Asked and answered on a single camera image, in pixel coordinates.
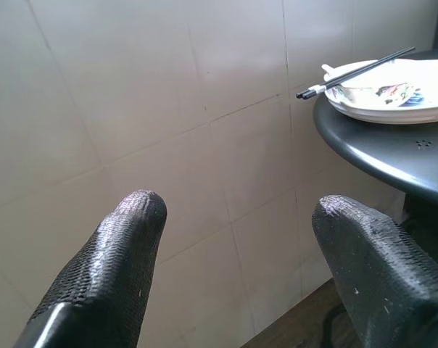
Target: bowl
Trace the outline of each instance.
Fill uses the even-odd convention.
[[[322,68],[326,71],[323,79],[329,81],[372,62],[375,60],[336,68],[323,65]],[[416,92],[417,86],[412,77],[413,65],[413,60],[395,59],[349,79],[329,89],[327,93],[331,93],[335,99],[345,104],[354,104],[356,107],[398,107]]]

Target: wall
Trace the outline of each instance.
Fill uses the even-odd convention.
[[[140,347],[239,347],[330,277],[310,226],[339,159],[296,91],[431,46],[438,0],[0,0],[0,347],[130,191],[169,219]]]

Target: black table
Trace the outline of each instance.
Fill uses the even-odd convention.
[[[438,50],[409,59],[438,59]],[[314,109],[327,144],[361,170],[406,194],[438,204],[438,123],[379,125],[336,111],[325,96]]]

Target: dark floor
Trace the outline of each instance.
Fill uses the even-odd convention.
[[[323,319],[339,304],[334,282],[328,281],[242,348],[319,348]],[[362,347],[346,313],[334,320],[332,328],[334,348]]]

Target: tile grout line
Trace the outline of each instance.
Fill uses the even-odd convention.
[[[346,162],[346,161],[343,161],[343,162],[340,162],[340,163],[337,163],[337,164],[335,164],[335,165],[331,165],[329,168],[326,168],[326,169],[320,169],[320,170],[315,170],[313,173],[311,173],[311,174],[307,174],[307,175],[305,175],[305,177],[304,177],[304,179],[305,179],[305,181],[306,181],[306,183],[309,181],[309,182],[311,182],[311,180],[315,177],[315,176],[317,176],[317,175],[319,175],[319,174],[322,174],[322,173],[324,173],[324,172],[333,172],[333,170],[339,170],[340,168],[343,168],[343,167],[345,167],[346,165],[348,165],[349,163],[348,162]],[[303,187],[301,187],[301,185],[295,185],[294,186],[294,188],[295,188],[295,190],[298,192],[298,191],[301,191],[301,189],[303,189]]]
[[[21,291],[19,291],[15,284],[9,279],[9,277],[4,274],[4,272],[0,269],[0,277],[5,281],[5,283],[7,283],[9,286],[11,286],[11,288],[13,289],[13,291],[16,293],[16,295],[21,298],[21,300],[24,302],[24,304],[31,310],[34,311],[34,306],[29,302],[29,300],[24,296],[24,294],[22,294]]]
[[[303,295],[303,277],[302,277],[302,260],[301,260],[301,231],[299,230],[299,221],[300,216],[299,216],[299,201],[298,201],[298,195],[297,195],[297,188],[294,187],[293,190],[293,195],[294,195],[294,200],[295,200],[295,207],[296,207],[296,211],[294,212],[296,219],[297,219],[297,240],[298,240],[298,245],[297,245],[297,255],[298,255],[298,270],[299,270],[299,297],[300,297],[300,301],[302,301],[302,295]]]
[[[79,120],[82,123],[83,129],[84,129],[84,131],[85,131],[85,133],[86,133],[86,135],[87,135],[87,137],[88,137],[88,139],[90,141],[91,148],[93,149],[94,154],[95,154],[96,158],[98,159],[98,163],[99,163],[99,165],[102,165],[103,161],[102,161],[102,159],[101,159],[101,157],[100,157],[100,155],[99,155],[99,153],[97,151],[97,147],[96,147],[96,145],[94,143],[94,140],[92,139],[92,137],[90,135],[90,131],[88,130],[87,124],[86,124],[85,120],[83,119],[83,114],[82,114],[82,112],[80,110],[80,107],[77,105],[77,102],[75,101],[74,95],[73,95],[73,93],[71,91],[69,83],[66,80],[65,74],[62,71],[61,65],[59,64],[59,61],[58,61],[56,55],[54,54],[53,50],[51,49],[51,45],[50,45],[49,41],[46,38],[44,29],[41,27],[41,24],[38,21],[37,14],[36,14],[36,12],[35,12],[35,10],[33,8],[32,2],[31,2],[31,0],[25,0],[25,1],[28,4],[30,13],[32,14],[34,22],[37,25],[38,31],[40,32],[41,37],[44,40],[45,46],[49,50],[51,59],[53,60],[53,63],[55,65],[56,69],[58,70],[58,74],[59,74],[59,76],[60,76],[60,78],[62,80],[62,83],[65,85],[65,89],[66,89],[67,95],[71,99],[71,102],[72,102],[72,104],[73,104],[73,106],[75,108],[75,111],[77,112],[77,115],[79,116]]]
[[[19,196],[16,199],[14,199],[14,200],[12,200],[10,202],[6,202],[6,203],[3,203],[3,204],[0,204],[0,210],[5,208],[5,207],[8,207],[9,205],[12,205],[14,203],[21,202],[22,200],[27,199],[29,197],[38,196],[39,194],[42,194],[44,192],[47,192],[47,191],[50,191],[50,190],[54,189],[55,187],[58,187],[58,186],[61,186],[61,185],[65,185],[67,183],[72,183],[73,181],[80,180],[81,178],[86,178],[87,176],[89,176],[89,175],[91,175],[93,173],[97,173],[100,170],[105,170],[105,169],[106,168],[104,168],[103,166],[100,165],[98,167],[95,167],[95,168],[92,168],[92,169],[89,169],[89,170],[85,170],[85,171],[83,171],[81,173],[72,175],[69,178],[57,181],[56,183],[53,183],[50,186],[47,186],[45,188],[40,188],[40,189],[32,191],[32,192],[30,192],[28,194],[24,194],[22,196]]]
[[[184,16],[185,24],[186,24],[186,27],[187,27],[187,34],[189,36],[190,51],[191,51],[191,55],[192,55],[194,63],[195,63],[195,72],[197,73],[197,78],[198,78],[198,81],[199,81],[199,86],[200,86],[200,90],[201,90],[200,91],[200,95],[201,95],[201,98],[202,98],[204,114],[206,115],[206,117],[208,119],[208,122],[209,122],[210,118],[207,116],[206,97],[204,95],[204,91],[206,90],[206,88],[205,88],[204,79],[203,79],[202,74],[201,74],[200,69],[199,69],[198,53],[197,53],[197,50],[194,48],[194,45],[193,45],[193,37],[192,37],[192,34],[191,34],[191,27],[190,27],[189,16],[186,13],[185,6],[184,6],[185,5],[184,1],[182,1],[182,0],[178,0],[178,1],[181,2],[181,6],[182,6],[182,10],[183,10],[183,16]]]
[[[222,119],[222,118],[224,118],[224,117],[227,117],[227,116],[233,115],[233,114],[235,114],[235,113],[237,113],[237,112],[239,112],[239,111],[243,111],[243,110],[245,110],[245,109],[247,109],[247,108],[249,108],[249,107],[253,107],[253,106],[255,106],[255,105],[258,105],[258,104],[260,104],[260,103],[262,103],[262,102],[266,102],[267,100],[271,100],[272,98],[276,98],[277,96],[280,96],[280,94],[279,94],[279,93],[277,93],[277,94],[273,94],[272,96],[268,96],[268,97],[266,97],[266,98],[264,98],[264,99],[258,100],[258,101],[256,101],[256,102],[250,104],[250,105],[247,105],[247,106],[245,106],[245,107],[241,107],[240,109],[237,109],[237,110],[234,110],[234,111],[232,111],[232,112],[229,112],[229,113],[227,113],[227,114],[225,114],[225,115],[219,116],[219,117],[215,118],[214,120],[211,120],[211,123],[214,123],[215,121],[220,120],[220,119]]]
[[[202,243],[203,241],[208,240],[209,238],[212,238],[213,236],[215,236],[217,233],[221,232],[224,228],[226,228],[227,226],[230,226],[231,223],[227,223],[227,225],[222,226],[221,228],[217,229],[216,231],[212,232],[209,236],[204,237],[203,239],[200,239],[199,241],[196,241],[195,243],[193,243],[192,245],[186,247],[185,249],[182,249],[181,251],[177,252],[176,254],[169,256],[167,259],[160,261],[159,264],[156,264],[156,266],[161,266],[163,264],[165,264],[168,261],[171,261],[174,257],[177,257],[180,254],[183,254],[184,252],[187,252],[188,250],[190,250],[191,248],[195,247],[196,245]]]
[[[211,135],[212,153],[214,155],[215,160],[218,161],[218,167],[222,167],[223,158],[220,154],[221,150],[219,150],[218,146],[216,146],[215,137],[214,137],[213,132],[212,132],[212,123],[209,124],[209,127],[210,127],[210,135]],[[222,192],[224,202],[226,203],[228,222],[229,222],[229,224],[232,224],[231,207],[230,207],[230,204],[229,204],[228,199],[227,199],[226,185],[224,183],[223,176],[224,175],[221,175],[220,179],[219,179],[220,190]]]
[[[248,287],[247,287],[247,285],[245,284],[245,280],[244,280],[244,276],[243,276],[243,273],[244,273],[244,272],[243,272],[243,266],[242,266],[242,264],[241,264],[241,258],[240,258],[240,253],[239,253],[239,247],[238,247],[238,245],[237,245],[237,243],[236,243],[235,228],[234,228],[233,223],[231,223],[231,231],[232,231],[232,238],[234,239],[234,246],[235,246],[236,257],[237,257],[237,260],[239,261],[240,280],[241,280],[241,285],[243,286],[244,295],[245,295],[245,297],[246,297],[246,306],[247,306],[247,309],[248,309],[249,320],[250,320],[251,325],[252,325],[252,327],[253,327],[253,333],[254,333],[255,336],[256,336],[256,335],[257,335],[257,332],[256,332],[255,318],[254,318],[254,315],[253,315],[252,310],[251,310],[251,302],[250,302],[250,300],[249,300],[249,291],[248,291]]]
[[[289,50],[288,41],[286,39],[286,22],[285,22],[285,1],[281,0],[282,22],[284,26],[284,43],[285,43],[285,71],[286,71],[286,92],[290,100],[290,72],[289,72]]]
[[[255,210],[258,210],[258,209],[264,207],[265,205],[270,204],[270,203],[273,202],[274,200],[281,198],[281,197],[284,196],[285,194],[288,194],[290,191],[295,191],[295,187],[292,186],[291,188],[288,188],[288,189],[285,190],[284,192],[282,192],[282,193],[278,194],[277,196],[275,196],[275,197],[273,197],[273,198],[267,200],[265,203],[263,203],[263,204],[261,204],[260,206],[254,208],[253,210],[247,212],[246,214],[244,214],[244,215],[238,217],[238,218],[235,219],[234,221],[231,221],[231,220],[230,220],[230,221],[228,222],[227,225],[224,225],[222,228],[219,228],[217,231],[211,233],[209,236],[207,236],[207,237],[201,239],[200,241],[195,242],[195,243],[192,244],[191,246],[186,247],[186,248],[183,249],[181,252],[178,252],[177,254],[175,254],[175,255],[173,255],[173,256],[167,258],[166,260],[163,260],[162,262],[160,262],[159,264],[157,264],[157,266],[158,266],[158,265],[162,265],[162,264],[164,264],[165,262],[167,262],[167,261],[173,259],[174,257],[178,256],[179,254],[181,254],[181,253],[183,253],[183,252],[186,252],[187,250],[189,250],[190,248],[196,246],[197,244],[199,244],[199,243],[201,243],[201,242],[203,242],[203,241],[205,241],[205,240],[211,238],[212,236],[214,236],[215,234],[217,234],[218,232],[220,232],[220,231],[221,231],[222,229],[224,229],[225,227],[230,226],[230,227],[232,228],[232,225],[233,225],[234,223],[236,223],[236,222],[242,220],[243,218],[245,218],[246,216],[252,214]]]
[[[180,132],[177,132],[177,133],[174,133],[174,134],[163,136],[162,138],[157,139],[156,141],[153,141],[152,143],[144,145],[144,146],[142,146],[142,147],[140,147],[140,148],[138,148],[136,150],[133,150],[133,151],[127,153],[127,154],[124,154],[123,156],[114,158],[114,159],[112,159],[109,162],[103,162],[102,163],[102,167],[105,167],[105,168],[109,167],[109,166],[119,162],[120,160],[126,160],[126,159],[128,159],[128,158],[130,158],[132,156],[137,155],[139,152],[146,151],[147,149],[149,149],[149,148],[151,148],[153,146],[163,144],[164,142],[169,141],[170,139],[177,138],[179,136],[184,136],[187,133],[195,131],[196,129],[201,128],[201,127],[206,127],[207,125],[208,125],[208,122],[205,122],[205,123],[202,123],[201,125],[195,125],[193,128],[190,128],[190,129],[187,129],[187,130],[183,130],[183,131],[180,131]]]

